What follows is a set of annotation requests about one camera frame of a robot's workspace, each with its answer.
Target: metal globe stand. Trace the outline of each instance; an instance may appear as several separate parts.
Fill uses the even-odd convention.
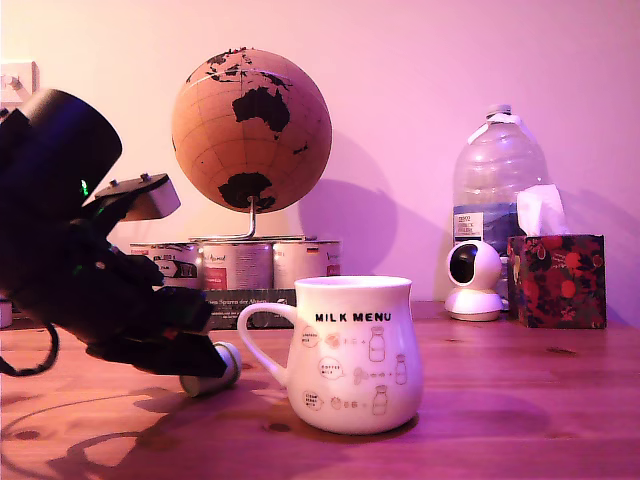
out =
[[[256,237],[256,200],[257,197],[249,198],[249,231],[235,235],[211,235],[206,237],[189,237],[191,242],[246,242],[246,241],[282,241],[282,240],[317,240],[317,236],[307,235],[272,235]]]

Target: black cable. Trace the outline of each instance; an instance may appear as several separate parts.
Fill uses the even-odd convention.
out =
[[[31,375],[46,372],[53,367],[53,364],[56,363],[56,359],[58,358],[58,351],[60,350],[60,338],[58,337],[58,332],[56,332],[52,323],[43,321],[42,324],[49,332],[49,335],[51,335],[51,349],[49,350],[49,354],[44,362],[35,368],[23,368],[21,370],[16,370],[0,356],[0,373],[4,373],[10,377],[30,377]]]

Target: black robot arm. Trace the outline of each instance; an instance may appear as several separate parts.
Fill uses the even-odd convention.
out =
[[[120,153],[111,125],[64,92],[41,91],[5,118],[0,293],[74,334],[94,357],[155,374],[221,377],[226,364],[204,332],[212,306],[203,293],[158,289],[163,276],[151,260],[106,239],[118,221],[161,218],[179,206],[168,176],[112,182],[85,204]],[[55,351],[45,367],[0,362],[0,370],[34,374],[54,361]]]

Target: globe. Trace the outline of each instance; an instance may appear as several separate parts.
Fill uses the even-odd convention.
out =
[[[320,90],[293,62],[229,50],[200,65],[176,98],[171,133],[191,183],[236,211],[285,208],[318,182],[331,150]]]

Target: white mug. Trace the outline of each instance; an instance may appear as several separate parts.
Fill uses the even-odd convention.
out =
[[[302,420],[335,433],[383,432],[414,417],[422,399],[410,288],[410,280],[397,277],[298,280],[297,307],[250,305],[238,318],[238,332],[287,388],[291,407]],[[256,312],[276,313],[293,323],[286,368],[247,331],[247,320]]]

